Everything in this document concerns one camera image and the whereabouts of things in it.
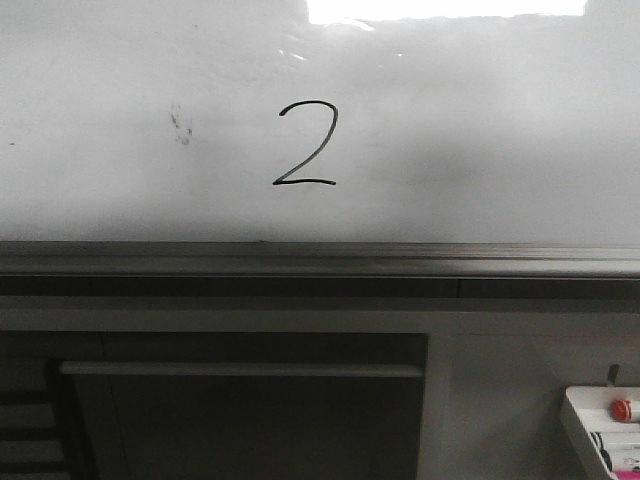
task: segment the marker cap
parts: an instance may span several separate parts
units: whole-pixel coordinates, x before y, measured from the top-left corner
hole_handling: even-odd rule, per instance
[[[614,400],[611,402],[611,416],[619,422],[630,422],[631,402],[629,400]]]

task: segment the smudge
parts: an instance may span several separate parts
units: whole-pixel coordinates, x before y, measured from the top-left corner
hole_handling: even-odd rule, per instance
[[[171,123],[175,129],[176,143],[181,143],[182,145],[189,145],[191,139],[193,138],[193,128],[191,125],[191,119],[186,122],[186,129],[183,128],[183,120],[181,119],[182,107],[180,105],[171,105],[171,111],[169,112],[169,116],[171,118]]]

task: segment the handwritten number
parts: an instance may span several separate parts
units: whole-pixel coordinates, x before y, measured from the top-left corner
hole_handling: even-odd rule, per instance
[[[280,116],[284,117],[290,110],[292,110],[292,109],[294,109],[296,107],[299,107],[300,105],[308,105],[308,104],[311,104],[311,103],[318,103],[320,105],[325,105],[325,106],[329,107],[333,111],[333,120],[331,121],[331,127],[329,127],[329,131],[327,132],[327,136],[324,137],[324,140],[322,141],[322,143],[316,149],[315,152],[313,152],[304,161],[300,162],[298,165],[293,167],[287,173],[285,173],[284,175],[279,177],[277,180],[275,180],[273,182],[274,185],[291,185],[293,183],[324,183],[325,185],[335,185],[336,184],[336,182],[334,182],[332,180],[322,180],[322,179],[319,179],[319,178],[300,178],[298,180],[285,180],[287,177],[291,176],[292,174],[294,174],[295,172],[300,170],[302,167],[304,167],[311,160],[316,158],[318,156],[318,154],[324,149],[324,147],[327,146],[327,143],[329,143],[329,140],[331,139],[331,135],[333,135],[333,131],[336,129],[336,124],[338,123],[338,109],[334,105],[332,105],[331,103],[324,102],[322,100],[305,100],[303,102],[292,103],[291,105],[289,105],[289,106],[287,106],[287,107],[282,109],[282,111],[280,112]]]

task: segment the marker holder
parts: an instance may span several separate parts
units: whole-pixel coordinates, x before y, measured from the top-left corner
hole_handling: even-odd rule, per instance
[[[560,419],[578,458],[590,480],[627,480],[609,471],[591,432],[640,433],[640,423],[616,421],[610,413],[611,402],[618,399],[640,400],[638,387],[571,386],[565,392]]]

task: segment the white whiteboard surface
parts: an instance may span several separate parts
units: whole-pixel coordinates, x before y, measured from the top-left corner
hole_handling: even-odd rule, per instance
[[[363,25],[0,0],[0,240],[640,244],[640,1]]]

